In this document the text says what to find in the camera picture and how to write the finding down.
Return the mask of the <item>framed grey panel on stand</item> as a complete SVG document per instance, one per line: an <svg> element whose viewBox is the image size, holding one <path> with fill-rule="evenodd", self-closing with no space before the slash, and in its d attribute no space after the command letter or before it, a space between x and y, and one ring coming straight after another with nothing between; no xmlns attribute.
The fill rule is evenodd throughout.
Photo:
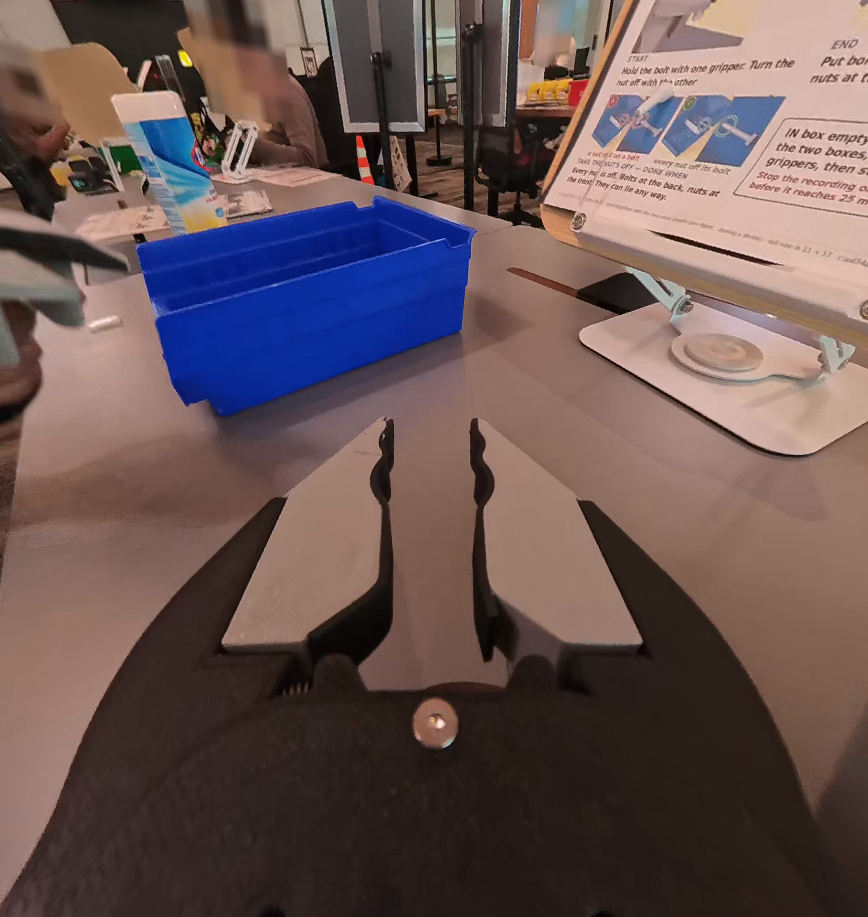
<svg viewBox="0 0 868 917"><path fill-rule="evenodd" d="M383 180L395 188L390 139L405 141L408 192L418 196L415 137L427 129L426 5L422 1L323 2L339 110L349 150L376 136Z"/></svg>
<svg viewBox="0 0 868 917"><path fill-rule="evenodd" d="M480 129L514 127L521 6L520 1L456 3L463 206L469 211L475 208L475 188L485 188L474 178Z"/></svg>

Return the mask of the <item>white frame bracket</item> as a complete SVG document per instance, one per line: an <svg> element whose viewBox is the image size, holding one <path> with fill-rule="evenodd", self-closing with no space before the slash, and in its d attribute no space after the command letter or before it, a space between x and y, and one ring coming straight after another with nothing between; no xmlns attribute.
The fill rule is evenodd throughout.
<svg viewBox="0 0 868 917"><path fill-rule="evenodd" d="M251 181L249 160L259 135L257 121L239 120L225 136L221 178L231 184Z"/></svg>

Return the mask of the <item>white paper sheets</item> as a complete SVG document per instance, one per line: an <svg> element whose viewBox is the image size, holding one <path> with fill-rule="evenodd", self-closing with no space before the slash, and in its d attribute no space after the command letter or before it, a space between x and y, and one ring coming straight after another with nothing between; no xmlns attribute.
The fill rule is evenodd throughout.
<svg viewBox="0 0 868 917"><path fill-rule="evenodd" d="M281 188L300 188L335 177L328 171L307 167L254 168L249 171L252 178Z"/></svg>

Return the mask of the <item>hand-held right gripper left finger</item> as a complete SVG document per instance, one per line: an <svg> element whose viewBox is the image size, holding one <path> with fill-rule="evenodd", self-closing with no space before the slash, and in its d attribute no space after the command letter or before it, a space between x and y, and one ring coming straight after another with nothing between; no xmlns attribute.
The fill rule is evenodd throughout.
<svg viewBox="0 0 868 917"><path fill-rule="evenodd" d="M293 487L222 638L305 667L368 659L393 621L394 421L380 418Z"/></svg>

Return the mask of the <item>printed leaflet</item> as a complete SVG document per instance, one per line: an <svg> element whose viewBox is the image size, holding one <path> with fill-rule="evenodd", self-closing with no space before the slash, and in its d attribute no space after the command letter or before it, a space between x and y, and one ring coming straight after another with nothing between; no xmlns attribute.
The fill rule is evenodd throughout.
<svg viewBox="0 0 868 917"><path fill-rule="evenodd" d="M263 190L221 194L218 197L218 203L229 221L274 211L268 194Z"/></svg>
<svg viewBox="0 0 868 917"><path fill-rule="evenodd" d="M132 237L136 235L156 234L170 228L163 209L155 204L95 213L85 218L75 230L87 240L97 242Z"/></svg>

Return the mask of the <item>white board stand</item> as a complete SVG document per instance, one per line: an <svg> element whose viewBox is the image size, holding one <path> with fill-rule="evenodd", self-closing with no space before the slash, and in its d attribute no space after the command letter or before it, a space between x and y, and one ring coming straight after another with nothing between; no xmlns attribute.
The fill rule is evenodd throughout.
<svg viewBox="0 0 868 917"><path fill-rule="evenodd" d="M584 347L750 446L812 455L868 422L868 366L852 346L771 315L619 271L577 297L614 314Z"/></svg>

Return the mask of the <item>tan chair back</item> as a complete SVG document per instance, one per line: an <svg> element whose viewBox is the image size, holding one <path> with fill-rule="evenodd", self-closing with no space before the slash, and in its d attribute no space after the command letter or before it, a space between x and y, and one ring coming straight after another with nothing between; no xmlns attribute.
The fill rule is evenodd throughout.
<svg viewBox="0 0 868 917"><path fill-rule="evenodd" d="M127 142L111 98L137 94L115 56L96 42L32 51L43 88L76 135L93 147Z"/></svg>

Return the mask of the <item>black office chair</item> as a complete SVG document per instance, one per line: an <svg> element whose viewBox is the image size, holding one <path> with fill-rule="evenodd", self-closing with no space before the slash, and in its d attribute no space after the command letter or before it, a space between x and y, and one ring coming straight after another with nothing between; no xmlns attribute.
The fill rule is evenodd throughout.
<svg viewBox="0 0 868 917"><path fill-rule="evenodd" d="M541 218L528 212L522 199L540 196L553 158L538 136L524 141L517 128L481 128L474 178L487 190L486 213L514 226L543 228Z"/></svg>

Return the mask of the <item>disinfecting wipes canister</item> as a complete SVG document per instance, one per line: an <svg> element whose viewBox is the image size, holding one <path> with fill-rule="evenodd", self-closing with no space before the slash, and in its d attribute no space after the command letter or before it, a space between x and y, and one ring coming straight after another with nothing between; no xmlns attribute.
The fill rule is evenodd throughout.
<svg viewBox="0 0 868 917"><path fill-rule="evenodd" d="M114 95L110 101L173 233L226 226L180 96L158 91Z"/></svg>

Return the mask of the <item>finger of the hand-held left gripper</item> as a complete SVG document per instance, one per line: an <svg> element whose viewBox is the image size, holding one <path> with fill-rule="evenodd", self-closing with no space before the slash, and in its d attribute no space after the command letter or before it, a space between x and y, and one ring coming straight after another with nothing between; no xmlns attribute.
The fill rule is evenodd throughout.
<svg viewBox="0 0 868 917"><path fill-rule="evenodd" d="M83 293L74 280L59 274L0 277L0 321L1 307L6 303L33 307L61 327L85 325Z"/></svg>
<svg viewBox="0 0 868 917"><path fill-rule="evenodd" d="M81 235L61 230L38 216L0 207L0 251L12 251L42 264L79 264L127 272L128 259Z"/></svg>

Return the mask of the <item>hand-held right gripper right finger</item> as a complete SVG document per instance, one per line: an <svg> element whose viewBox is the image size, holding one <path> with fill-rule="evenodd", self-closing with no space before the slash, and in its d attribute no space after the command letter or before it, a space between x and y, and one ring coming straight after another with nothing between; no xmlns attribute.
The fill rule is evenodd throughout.
<svg viewBox="0 0 868 917"><path fill-rule="evenodd" d="M484 419L470 444L483 659L636 653L642 638L575 493Z"/></svg>

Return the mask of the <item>person's left hand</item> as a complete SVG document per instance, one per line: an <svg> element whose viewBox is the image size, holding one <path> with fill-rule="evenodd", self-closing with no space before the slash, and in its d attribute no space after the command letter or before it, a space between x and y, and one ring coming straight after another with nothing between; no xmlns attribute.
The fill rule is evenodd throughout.
<svg viewBox="0 0 868 917"><path fill-rule="evenodd" d="M23 364L39 362L42 349L35 340L34 332L38 310L23 301L8 301L2 304L14 343Z"/></svg>

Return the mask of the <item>black monitor screen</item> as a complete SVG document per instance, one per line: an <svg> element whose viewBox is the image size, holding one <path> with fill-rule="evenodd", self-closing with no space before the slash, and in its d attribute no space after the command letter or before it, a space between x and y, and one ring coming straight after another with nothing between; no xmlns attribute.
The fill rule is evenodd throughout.
<svg viewBox="0 0 868 917"><path fill-rule="evenodd" d="M182 2L52 1L51 6L73 44L100 44L124 63L176 51L176 34L188 27Z"/></svg>

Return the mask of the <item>blue plastic bin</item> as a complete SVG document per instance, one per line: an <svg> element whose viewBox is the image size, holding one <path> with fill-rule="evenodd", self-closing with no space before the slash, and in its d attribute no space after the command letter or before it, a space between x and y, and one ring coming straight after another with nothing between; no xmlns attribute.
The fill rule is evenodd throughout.
<svg viewBox="0 0 868 917"><path fill-rule="evenodd" d="M185 405L263 405L463 328L475 229L385 197L138 247Z"/></svg>

